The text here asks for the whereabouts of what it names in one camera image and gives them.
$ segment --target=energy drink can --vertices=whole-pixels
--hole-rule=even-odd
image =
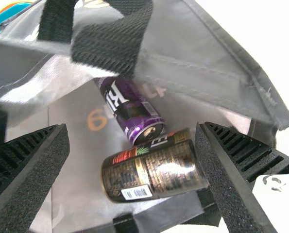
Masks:
[[[112,162],[102,165],[102,187],[114,202],[165,198],[208,186],[190,139]]]
[[[122,77],[94,79],[111,112],[133,145],[158,137],[165,122],[140,94],[132,81]]]
[[[189,129],[183,129],[177,132],[165,134],[147,143],[134,146],[129,150],[124,150],[110,157],[107,157],[104,161],[104,164],[118,164],[129,158],[153,152],[155,150],[160,150],[162,148],[168,148],[169,146],[186,141],[188,139],[190,139]]]

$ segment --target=purple can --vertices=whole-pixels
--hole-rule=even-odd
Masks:
[[[133,145],[157,138],[165,127],[163,118],[123,77],[94,79],[112,114]]]

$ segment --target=black strap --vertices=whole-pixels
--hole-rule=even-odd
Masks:
[[[152,0],[107,0],[124,18],[84,27],[74,39],[72,59],[124,75],[136,66],[143,35],[149,23]],[[38,39],[70,43],[76,0],[47,0]]]

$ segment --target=stitching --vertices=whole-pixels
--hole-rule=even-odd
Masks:
[[[39,60],[23,77],[21,77],[20,79],[18,79],[17,81],[13,82],[13,83],[9,83],[9,84],[5,84],[3,86],[0,86],[0,90],[7,87],[7,86],[11,86],[14,85],[22,80],[24,80],[26,78],[26,76],[28,74],[30,74],[32,71],[34,71],[35,67],[38,66],[45,58],[47,58],[49,56],[49,54],[45,55],[41,60]]]
[[[116,225],[118,225],[118,224],[122,224],[122,223],[124,223],[124,222],[129,222],[129,221],[132,221],[132,220],[133,220],[132,218],[124,219],[124,220],[122,220],[122,221],[120,221],[120,222],[114,223],[113,225],[116,226]]]
[[[160,78],[153,78],[153,77],[150,77],[150,76],[148,76],[148,75],[146,75],[145,77],[146,77],[146,78],[149,78],[149,79],[151,79],[151,80],[153,80],[153,81],[156,81],[156,82],[158,82],[159,80],[165,82],[165,80],[162,80],[162,79],[160,79]],[[136,78],[139,79],[139,80],[142,80],[142,81],[147,81],[147,79],[145,79],[145,78],[143,78],[143,77],[137,76]],[[180,84],[180,83],[177,83],[177,82],[173,82],[173,81],[167,80],[166,83],[164,83],[164,85],[167,85],[168,83],[175,85],[176,87],[178,87],[178,89],[181,89],[181,90],[184,92],[184,94],[187,94],[187,95],[189,95],[189,96],[192,96],[192,95],[190,95],[188,92],[194,93],[194,95],[195,95],[195,96],[198,96],[198,97],[203,97],[203,98],[211,97],[211,98],[215,98],[216,100],[213,100],[213,101],[214,101],[215,103],[217,103],[217,104],[219,104],[219,103],[222,103],[222,104],[223,104],[223,103],[226,103],[226,102],[227,102],[227,103],[230,103],[231,105],[234,105],[234,106],[237,107],[239,110],[242,110],[242,111],[245,111],[245,112],[248,112],[248,113],[259,114],[260,116],[263,116],[264,118],[267,118],[267,119],[269,118],[268,115],[265,115],[265,114],[260,113],[260,112],[253,111],[252,109],[242,108],[242,107],[240,107],[237,103],[234,103],[234,102],[232,102],[232,101],[230,101],[230,100],[220,99],[219,97],[212,96],[212,95],[208,95],[208,94],[206,94],[205,92],[201,92],[201,91],[198,91],[198,90],[193,90],[193,89],[191,89],[191,88],[189,88],[189,87],[187,87],[187,86],[184,86],[184,85],[182,85],[182,84]]]
[[[157,58],[157,56],[155,54],[147,54],[147,56],[149,56],[151,59],[154,59],[156,61],[162,61],[162,62],[166,62],[166,63],[170,63],[170,64],[174,64],[174,65],[177,65],[177,66],[183,66],[183,67],[187,67],[187,68],[196,68],[196,69],[199,69],[201,71],[208,71],[210,73],[216,73],[216,74],[220,74],[220,75],[224,75],[224,76],[227,76],[227,77],[230,77],[230,78],[235,78],[237,80],[239,80],[240,82],[246,84],[246,85],[249,85],[245,80],[243,80],[242,78],[240,78],[240,76],[236,76],[236,75],[232,75],[230,73],[225,73],[225,72],[222,72],[222,71],[218,71],[218,70],[215,70],[215,69],[209,69],[209,68],[206,68],[204,66],[201,66],[201,65],[196,65],[196,64],[185,64],[185,63],[179,63],[179,62],[175,62],[175,61],[168,61],[166,60],[166,58],[170,58],[171,57],[165,57],[165,59],[161,59],[161,58]]]
[[[185,2],[186,5],[188,5],[188,6],[191,8],[191,10],[196,14],[196,16],[208,27],[208,29],[211,31],[211,33],[213,33],[214,36],[226,47],[226,49],[227,49],[227,50],[232,54],[232,56],[238,61],[238,63],[242,66],[242,68],[245,69],[245,70],[248,72],[248,74],[251,76],[251,78],[252,78],[253,82],[255,83],[255,85],[257,86],[257,84],[258,84],[259,87],[262,87],[261,84],[257,81],[257,77],[256,77],[256,76],[253,74],[253,72],[243,63],[243,61],[237,56],[237,54],[232,50],[232,48],[230,48],[230,47],[228,46],[228,44],[227,44],[223,39],[221,39],[221,37],[215,32],[215,30],[212,29],[212,27],[206,22],[206,20],[205,20],[201,15],[199,15],[199,14],[197,13],[198,10],[195,9],[195,7],[193,6],[193,4],[190,4],[187,0],[183,0],[183,1]],[[263,101],[263,103],[264,103],[264,98],[262,97],[263,95],[262,95],[260,89],[257,88],[257,91],[258,91],[258,93],[259,93],[259,95],[260,95],[260,97],[261,97],[261,99],[262,99],[262,101]],[[272,107],[266,107],[266,110],[269,112],[271,119],[274,120],[274,121],[276,120],[280,126],[283,125],[283,124],[281,123],[281,120],[279,119],[279,117],[276,117],[276,116],[274,116],[274,115],[272,114],[271,109],[272,109]]]

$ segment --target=printed logo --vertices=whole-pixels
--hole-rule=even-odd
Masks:
[[[162,145],[162,144],[167,143],[167,142],[168,142],[168,135],[158,137],[158,138],[152,140],[151,148],[157,147],[157,146]]]
[[[108,103],[112,113],[117,110],[118,106],[129,100],[125,99],[119,89],[115,85],[115,81],[111,85],[111,90],[106,94],[106,102]]]

